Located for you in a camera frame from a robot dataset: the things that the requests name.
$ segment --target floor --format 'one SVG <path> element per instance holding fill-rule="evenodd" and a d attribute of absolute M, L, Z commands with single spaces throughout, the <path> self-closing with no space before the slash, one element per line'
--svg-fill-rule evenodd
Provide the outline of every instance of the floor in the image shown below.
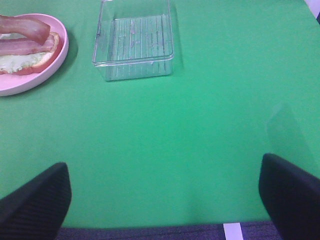
<path fill-rule="evenodd" d="M 62 228 L 56 240 L 282 240 L 271 221 L 240 223 L 242 236 L 228 238 L 223 224 L 124 229 Z"/>

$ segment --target sandwich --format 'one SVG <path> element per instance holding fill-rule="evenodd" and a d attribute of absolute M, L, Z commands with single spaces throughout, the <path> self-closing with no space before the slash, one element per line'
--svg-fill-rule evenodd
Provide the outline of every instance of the sandwich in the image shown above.
<path fill-rule="evenodd" d="M 0 75 L 41 73 L 59 55 L 63 42 L 50 26 L 29 16 L 0 15 Z"/>

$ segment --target white tape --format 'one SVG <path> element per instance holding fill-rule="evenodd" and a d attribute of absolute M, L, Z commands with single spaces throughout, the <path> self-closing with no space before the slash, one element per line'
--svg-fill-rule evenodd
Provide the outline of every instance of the white tape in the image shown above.
<path fill-rule="evenodd" d="M 306 4 L 309 6 L 310 11 L 315 18 L 318 17 L 320 12 L 320 1 L 319 0 L 305 0 Z"/>
<path fill-rule="evenodd" d="M 239 222 L 223 224 L 225 240 L 244 240 Z"/>

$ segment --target green tablecloth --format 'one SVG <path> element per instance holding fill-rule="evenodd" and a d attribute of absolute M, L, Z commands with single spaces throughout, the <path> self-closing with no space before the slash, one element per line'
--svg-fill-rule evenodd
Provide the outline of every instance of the green tablecloth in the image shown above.
<path fill-rule="evenodd" d="M 105 82 L 99 0 L 1 0 L 66 26 L 45 83 L 0 98 L 0 197 L 67 162 L 66 227 L 265 220 L 262 155 L 320 176 L 320 28 L 303 0 L 175 0 L 174 73 Z"/>

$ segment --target pink plate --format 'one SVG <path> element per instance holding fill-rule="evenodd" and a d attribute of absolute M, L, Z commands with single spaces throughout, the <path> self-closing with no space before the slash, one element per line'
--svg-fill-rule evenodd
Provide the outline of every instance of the pink plate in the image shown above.
<path fill-rule="evenodd" d="M 30 16 L 50 25 L 50 31 L 59 34 L 60 39 L 63 42 L 63 46 L 58 57 L 45 70 L 43 70 L 40 73 L 32 73 L 29 75 L 21 76 L 14 74 L 0 74 L 0 96 L 8 96 L 22 93 L 43 83 L 51 75 L 53 75 L 58 70 L 58 68 L 60 68 L 68 53 L 68 34 L 62 22 L 60 22 L 53 16 L 41 13 L 23 14 L 19 16 Z"/>

